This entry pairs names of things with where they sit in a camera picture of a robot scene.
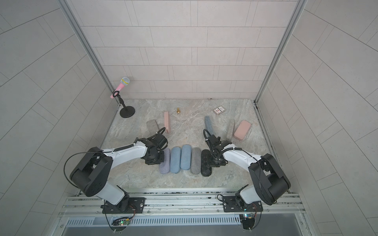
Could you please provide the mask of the purple fabric glasses case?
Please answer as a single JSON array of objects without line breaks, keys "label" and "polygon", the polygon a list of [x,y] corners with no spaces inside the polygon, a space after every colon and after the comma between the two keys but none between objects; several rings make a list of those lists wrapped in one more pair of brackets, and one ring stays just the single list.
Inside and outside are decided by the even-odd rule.
[{"label": "purple fabric glasses case", "polygon": [[161,174],[168,174],[170,172],[170,149],[166,148],[164,150],[164,160],[159,165],[159,172]]}]

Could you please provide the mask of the blue case pink glasses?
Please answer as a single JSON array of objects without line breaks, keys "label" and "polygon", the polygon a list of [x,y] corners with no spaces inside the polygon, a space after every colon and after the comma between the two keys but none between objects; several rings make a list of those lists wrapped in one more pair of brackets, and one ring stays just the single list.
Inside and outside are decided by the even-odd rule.
[{"label": "blue case pink glasses", "polygon": [[191,168],[192,147],[190,145],[183,145],[181,149],[181,163],[182,170],[189,170]]}]

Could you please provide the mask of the beige glasses case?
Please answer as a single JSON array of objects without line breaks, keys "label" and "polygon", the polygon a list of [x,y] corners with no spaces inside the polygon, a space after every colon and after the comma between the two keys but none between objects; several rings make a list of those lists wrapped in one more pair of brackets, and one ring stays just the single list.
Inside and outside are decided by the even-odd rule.
[{"label": "beige glasses case", "polygon": [[194,175],[198,175],[201,172],[201,149],[198,147],[192,149],[190,171]]}]

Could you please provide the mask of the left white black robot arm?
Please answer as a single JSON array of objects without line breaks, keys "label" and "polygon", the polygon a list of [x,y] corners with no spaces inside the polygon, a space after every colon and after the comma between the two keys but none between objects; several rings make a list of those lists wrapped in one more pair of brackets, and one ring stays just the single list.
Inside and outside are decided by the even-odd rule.
[{"label": "left white black robot arm", "polygon": [[129,195],[108,181],[110,171],[134,159],[143,159],[147,165],[161,164],[168,146],[168,140],[163,135],[165,130],[164,127],[149,138],[136,138],[132,144],[123,147],[93,147],[87,152],[79,152],[78,155],[84,156],[69,176],[64,173],[65,178],[87,197],[97,196],[114,206],[126,206]]}]

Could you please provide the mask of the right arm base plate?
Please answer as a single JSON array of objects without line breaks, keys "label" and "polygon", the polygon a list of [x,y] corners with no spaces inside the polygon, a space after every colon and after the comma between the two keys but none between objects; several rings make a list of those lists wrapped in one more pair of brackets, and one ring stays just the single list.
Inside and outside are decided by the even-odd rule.
[{"label": "right arm base plate", "polygon": [[241,197],[223,196],[219,194],[217,199],[222,202],[224,212],[252,212],[258,213],[263,211],[260,201],[250,204],[244,203]]}]

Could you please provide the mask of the teal folding glasses case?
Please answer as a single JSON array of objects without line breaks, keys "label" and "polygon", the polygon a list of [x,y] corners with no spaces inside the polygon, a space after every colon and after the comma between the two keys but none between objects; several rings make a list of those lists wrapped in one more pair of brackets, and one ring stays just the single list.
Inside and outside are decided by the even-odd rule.
[{"label": "teal folding glasses case", "polygon": [[234,133],[234,128],[235,128],[235,120],[231,120],[230,124],[227,129],[227,135],[226,135],[226,140],[231,141]]}]

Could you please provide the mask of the tan blue glasses case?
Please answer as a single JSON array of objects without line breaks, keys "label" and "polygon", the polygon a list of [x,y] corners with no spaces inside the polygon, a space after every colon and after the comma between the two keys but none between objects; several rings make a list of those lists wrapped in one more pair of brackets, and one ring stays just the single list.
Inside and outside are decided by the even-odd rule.
[{"label": "tan blue glasses case", "polygon": [[180,172],[180,163],[181,163],[181,148],[173,147],[171,150],[170,156],[170,172],[177,174]]}]

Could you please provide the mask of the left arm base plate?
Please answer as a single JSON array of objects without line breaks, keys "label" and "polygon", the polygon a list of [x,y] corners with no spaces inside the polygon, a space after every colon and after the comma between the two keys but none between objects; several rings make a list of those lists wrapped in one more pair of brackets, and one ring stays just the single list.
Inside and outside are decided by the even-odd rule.
[{"label": "left arm base plate", "polygon": [[134,214],[142,213],[144,210],[146,198],[128,198],[127,200],[122,200],[117,205],[112,205],[108,201],[101,206],[103,214]]}]

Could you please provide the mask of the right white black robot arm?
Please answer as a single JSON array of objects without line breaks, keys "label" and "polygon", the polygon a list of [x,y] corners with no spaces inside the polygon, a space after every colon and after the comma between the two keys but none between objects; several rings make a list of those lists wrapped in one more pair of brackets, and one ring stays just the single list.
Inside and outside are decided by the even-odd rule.
[{"label": "right white black robot arm", "polygon": [[291,188],[286,174],[271,154],[263,156],[249,153],[230,141],[203,130],[205,142],[209,147],[206,165],[208,167],[225,166],[232,162],[250,173],[253,185],[245,186],[235,194],[236,204],[246,206],[264,202],[272,205]]}]

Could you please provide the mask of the black tan case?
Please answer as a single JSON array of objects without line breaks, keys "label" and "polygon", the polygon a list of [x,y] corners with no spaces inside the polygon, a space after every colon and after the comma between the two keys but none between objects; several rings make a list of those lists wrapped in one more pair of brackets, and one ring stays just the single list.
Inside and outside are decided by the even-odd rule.
[{"label": "black tan case", "polygon": [[204,149],[201,152],[201,174],[204,177],[209,177],[212,174],[212,167],[209,165],[211,159],[211,153],[208,149]]}]

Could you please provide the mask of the pink grey case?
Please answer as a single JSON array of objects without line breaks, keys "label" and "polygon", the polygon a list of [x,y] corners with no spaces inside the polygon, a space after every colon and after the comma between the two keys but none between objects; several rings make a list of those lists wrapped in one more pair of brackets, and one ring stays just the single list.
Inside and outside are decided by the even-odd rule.
[{"label": "pink grey case", "polygon": [[166,132],[167,133],[170,133],[170,116],[169,116],[169,112],[168,111],[165,111],[164,112],[164,127],[166,128]]}]

